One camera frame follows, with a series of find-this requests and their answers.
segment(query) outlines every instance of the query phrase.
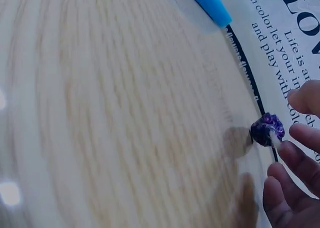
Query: small purple object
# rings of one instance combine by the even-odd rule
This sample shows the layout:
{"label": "small purple object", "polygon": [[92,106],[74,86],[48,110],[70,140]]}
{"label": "small purple object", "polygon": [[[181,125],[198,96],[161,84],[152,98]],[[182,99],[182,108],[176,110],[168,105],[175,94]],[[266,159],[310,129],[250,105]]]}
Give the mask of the small purple object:
{"label": "small purple object", "polygon": [[274,131],[277,138],[282,141],[285,129],[279,118],[273,114],[265,113],[259,120],[252,124],[250,132],[252,138],[262,146],[272,146],[270,131]]}

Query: wooden table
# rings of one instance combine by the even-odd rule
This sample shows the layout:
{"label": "wooden table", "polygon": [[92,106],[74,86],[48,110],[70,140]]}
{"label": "wooden table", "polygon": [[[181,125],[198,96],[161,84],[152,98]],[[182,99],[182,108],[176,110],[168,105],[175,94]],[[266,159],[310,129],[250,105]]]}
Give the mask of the wooden table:
{"label": "wooden table", "polygon": [[1,227],[269,227],[256,104],[199,26],[172,0],[0,0],[0,182],[21,195]]}

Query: hand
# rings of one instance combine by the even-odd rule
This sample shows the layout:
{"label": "hand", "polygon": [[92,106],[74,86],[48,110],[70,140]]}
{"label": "hand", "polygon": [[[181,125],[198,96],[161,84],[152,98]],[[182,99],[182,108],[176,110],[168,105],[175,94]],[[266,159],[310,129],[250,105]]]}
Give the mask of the hand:
{"label": "hand", "polygon": [[[290,105],[300,113],[320,118],[320,80],[306,82],[288,95]],[[289,133],[305,147],[320,153],[320,130],[295,124]],[[317,197],[320,197],[320,165],[290,141],[278,150],[288,168]],[[320,201],[304,193],[280,163],[270,165],[264,182],[263,206],[273,228],[320,227]]]}

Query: white paper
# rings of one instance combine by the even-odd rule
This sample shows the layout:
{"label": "white paper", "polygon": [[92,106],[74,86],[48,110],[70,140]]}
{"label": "white paper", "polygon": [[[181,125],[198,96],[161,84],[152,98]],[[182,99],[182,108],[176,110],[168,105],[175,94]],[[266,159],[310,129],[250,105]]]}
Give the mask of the white paper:
{"label": "white paper", "polygon": [[[245,76],[252,72],[254,98],[283,122],[284,139],[296,143],[320,163],[320,155],[289,136],[289,127],[304,123],[320,128],[315,116],[300,114],[287,101],[290,89],[320,79],[320,0],[222,0],[232,16],[226,37]],[[305,192],[313,196],[290,171]]]}

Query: wood grain surface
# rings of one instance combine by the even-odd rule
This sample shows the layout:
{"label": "wood grain surface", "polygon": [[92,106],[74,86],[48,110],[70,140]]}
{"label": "wood grain surface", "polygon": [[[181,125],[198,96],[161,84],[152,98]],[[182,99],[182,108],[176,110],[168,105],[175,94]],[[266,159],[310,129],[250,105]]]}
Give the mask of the wood grain surface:
{"label": "wood grain surface", "polygon": [[21,194],[1,227],[270,226],[257,107],[199,25],[171,0],[0,0],[0,182]]}

